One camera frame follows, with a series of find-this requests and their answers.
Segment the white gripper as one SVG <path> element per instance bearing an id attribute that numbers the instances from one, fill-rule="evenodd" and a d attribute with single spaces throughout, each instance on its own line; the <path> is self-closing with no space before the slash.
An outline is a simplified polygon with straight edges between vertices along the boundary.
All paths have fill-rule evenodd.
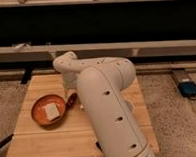
<path id="1" fill-rule="evenodd" d="M 62 80 L 63 80 L 64 90 L 66 95 L 70 95 L 76 92 L 77 79 L 75 74 L 65 75 Z"/>

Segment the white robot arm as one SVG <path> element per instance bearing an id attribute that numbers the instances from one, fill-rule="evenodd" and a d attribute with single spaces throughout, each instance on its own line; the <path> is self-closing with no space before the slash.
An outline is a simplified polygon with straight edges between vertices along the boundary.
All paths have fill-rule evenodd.
<path id="1" fill-rule="evenodd" d="M 75 89 L 87 112 L 104 157 L 156 157 L 121 92 L 135 77 L 126 58 L 80 59 L 75 52 L 57 56 L 52 64 L 67 89 Z"/>

